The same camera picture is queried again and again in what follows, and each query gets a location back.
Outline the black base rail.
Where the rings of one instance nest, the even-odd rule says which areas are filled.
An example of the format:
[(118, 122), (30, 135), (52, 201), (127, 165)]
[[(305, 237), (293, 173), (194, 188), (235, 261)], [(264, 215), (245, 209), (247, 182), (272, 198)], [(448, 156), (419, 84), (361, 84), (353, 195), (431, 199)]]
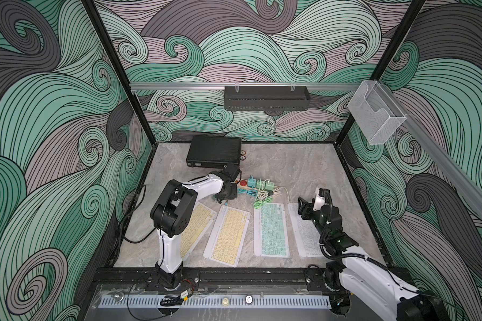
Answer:
[(148, 290), (173, 289), (177, 286), (195, 291), (219, 288), (220, 286), (298, 286), (308, 291), (330, 292), (341, 290), (341, 278), (334, 270), (324, 267), (186, 267), (177, 273), (177, 282), (172, 284), (155, 267), (102, 267), (92, 279), (93, 285), (146, 286)]

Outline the green wireless keyboard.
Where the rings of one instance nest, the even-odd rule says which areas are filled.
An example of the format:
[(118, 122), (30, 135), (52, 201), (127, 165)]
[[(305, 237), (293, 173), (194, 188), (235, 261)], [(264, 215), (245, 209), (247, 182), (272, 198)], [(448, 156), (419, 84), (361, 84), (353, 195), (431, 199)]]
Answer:
[(265, 203), (254, 210), (254, 254), (271, 258), (289, 257), (285, 206)]

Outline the white wireless keyboard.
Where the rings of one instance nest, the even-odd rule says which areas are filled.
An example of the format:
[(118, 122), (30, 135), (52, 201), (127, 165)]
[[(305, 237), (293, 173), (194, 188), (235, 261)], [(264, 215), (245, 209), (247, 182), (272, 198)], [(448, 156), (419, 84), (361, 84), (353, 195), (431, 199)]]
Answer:
[(303, 220), (298, 214), (298, 204), (289, 203), (287, 205), (289, 217), (293, 226), (295, 242), (301, 258), (320, 258), (323, 257), (319, 247), (319, 233), (313, 222)]

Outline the aluminium wall rail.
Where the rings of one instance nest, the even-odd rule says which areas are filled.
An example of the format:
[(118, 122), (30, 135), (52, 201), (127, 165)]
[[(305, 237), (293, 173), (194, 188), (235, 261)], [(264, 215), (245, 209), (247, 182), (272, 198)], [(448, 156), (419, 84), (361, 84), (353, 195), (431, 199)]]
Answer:
[(361, 82), (356, 83), (257, 83), (257, 82), (132, 82), (134, 91), (140, 90), (223, 90), (226, 86), (284, 86), (295, 88), (305, 86), (311, 91), (354, 91)]

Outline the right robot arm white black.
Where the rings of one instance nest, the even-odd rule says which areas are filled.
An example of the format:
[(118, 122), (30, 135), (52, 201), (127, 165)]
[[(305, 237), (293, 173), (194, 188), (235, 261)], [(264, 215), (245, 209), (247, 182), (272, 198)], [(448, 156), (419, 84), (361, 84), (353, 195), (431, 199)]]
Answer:
[(329, 190), (315, 199), (297, 199), (298, 216), (312, 222), (318, 247), (328, 262), (323, 278), (334, 295), (332, 312), (345, 314), (354, 294), (383, 320), (448, 320), (447, 305), (433, 294), (402, 280), (385, 264), (371, 258), (343, 229), (343, 218)]

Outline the black computer box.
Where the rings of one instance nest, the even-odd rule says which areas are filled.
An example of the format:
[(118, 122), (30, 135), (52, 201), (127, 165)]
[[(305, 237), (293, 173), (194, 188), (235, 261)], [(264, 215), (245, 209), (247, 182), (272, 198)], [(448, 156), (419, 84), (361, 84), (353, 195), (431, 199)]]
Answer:
[(223, 136), (195, 136), (186, 157), (189, 167), (220, 169), (225, 165), (240, 164), (241, 138)]

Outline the yellow wireless keyboard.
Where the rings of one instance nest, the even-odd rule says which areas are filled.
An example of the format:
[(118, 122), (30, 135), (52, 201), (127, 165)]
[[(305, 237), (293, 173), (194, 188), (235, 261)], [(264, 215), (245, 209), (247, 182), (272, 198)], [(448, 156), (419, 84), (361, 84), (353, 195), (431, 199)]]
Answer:
[(223, 205), (204, 250), (204, 258), (236, 268), (251, 213)]
[(195, 205), (190, 222), (181, 234), (181, 257), (183, 261), (186, 261), (204, 234), (213, 225), (217, 215), (216, 211), (202, 203)]

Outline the black wall shelf tray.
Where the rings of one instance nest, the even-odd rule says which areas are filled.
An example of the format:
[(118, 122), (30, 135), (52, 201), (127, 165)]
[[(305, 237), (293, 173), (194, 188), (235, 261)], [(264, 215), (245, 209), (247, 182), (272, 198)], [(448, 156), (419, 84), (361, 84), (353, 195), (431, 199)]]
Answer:
[(310, 101), (306, 86), (239, 85), (224, 89), (224, 107), (229, 111), (303, 111)]

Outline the clear acrylic wall holder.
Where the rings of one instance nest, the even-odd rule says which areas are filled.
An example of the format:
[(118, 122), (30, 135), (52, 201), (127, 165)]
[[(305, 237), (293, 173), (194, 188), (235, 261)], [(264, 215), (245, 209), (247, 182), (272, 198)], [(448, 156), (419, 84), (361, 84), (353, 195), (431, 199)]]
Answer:
[(376, 80), (363, 81), (348, 104), (371, 145), (383, 145), (405, 122), (406, 115), (392, 91)]

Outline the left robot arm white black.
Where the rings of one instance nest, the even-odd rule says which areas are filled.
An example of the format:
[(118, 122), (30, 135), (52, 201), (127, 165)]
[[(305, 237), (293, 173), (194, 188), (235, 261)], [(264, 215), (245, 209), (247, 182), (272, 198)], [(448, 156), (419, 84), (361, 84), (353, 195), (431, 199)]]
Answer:
[(181, 282), (181, 234), (191, 221), (197, 201), (209, 196), (218, 203), (237, 198), (236, 179), (240, 175), (238, 165), (227, 164), (219, 171), (190, 181), (168, 181), (150, 213), (159, 237), (159, 259), (155, 267), (160, 285), (176, 288)]

